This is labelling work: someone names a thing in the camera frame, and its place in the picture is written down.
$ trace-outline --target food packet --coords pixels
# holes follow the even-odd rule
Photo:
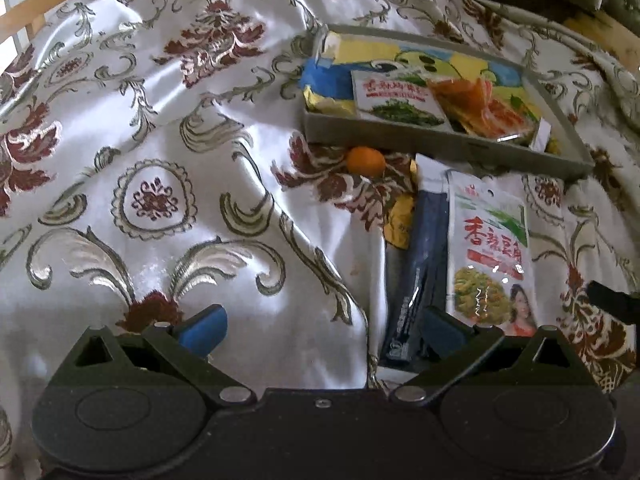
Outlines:
[[[351,72],[358,117],[452,131],[444,111],[418,70]]]
[[[420,160],[418,156],[418,174]],[[442,168],[430,175],[420,174],[414,220],[402,264],[396,294],[390,302],[385,341],[380,365],[419,371],[411,366],[420,355],[420,306],[427,301],[433,304],[438,291],[446,283],[447,231],[449,228],[449,199],[444,172],[447,166],[434,160],[433,165]],[[445,307],[445,295],[441,295],[441,308]]]
[[[537,129],[536,121],[494,96],[493,87],[483,78],[429,81],[446,115],[459,121],[469,134],[498,142],[526,142]]]
[[[469,325],[533,335],[536,300],[523,203],[455,171],[449,195],[447,312]]]

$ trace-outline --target orange fruit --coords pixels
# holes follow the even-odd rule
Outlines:
[[[385,156],[378,150],[367,146],[351,148],[347,153],[347,170],[369,178],[379,178],[385,173]]]

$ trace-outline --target bedspread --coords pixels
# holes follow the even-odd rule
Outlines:
[[[528,206],[538,322],[604,390],[635,365],[632,328],[585,294],[638,288],[639,89],[593,43],[478,0],[70,0],[0,77],[0,340],[23,400],[5,381],[0,403],[16,442],[87,326],[139,332],[211,303],[229,326],[210,362],[258,393],[375,383],[381,227],[414,189],[411,155],[370,181],[305,142],[297,81],[321,23],[466,43],[539,75],[595,171],[492,176]]]

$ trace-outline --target gray box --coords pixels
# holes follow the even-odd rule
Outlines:
[[[370,146],[396,152],[422,153],[433,158],[481,162],[523,173],[546,174],[563,180],[577,180],[593,171],[593,159],[573,125],[564,116],[551,95],[538,82],[535,74],[521,65],[449,41],[349,25],[323,27],[316,37],[314,47],[316,59],[322,53],[324,38],[329,32],[442,48],[513,67],[520,72],[523,87],[529,93],[531,100],[551,124],[552,134],[558,141],[562,155],[537,153],[516,144],[496,142],[467,134],[440,132],[412,124],[367,121],[310,112],[305,106],[303,127],[308,142],[332,146]]]

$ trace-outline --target wooden surface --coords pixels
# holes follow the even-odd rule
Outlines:
[[[24,0],[0,16],[0,43],[28,28],[30,39],[44,25],[44,13],[65,0]]]
[[[579,12],[563,25],[595,41],[604,50],[614,54],[633,75],[640,75],[640,38],[608,14],[600,10],[594,16]]]

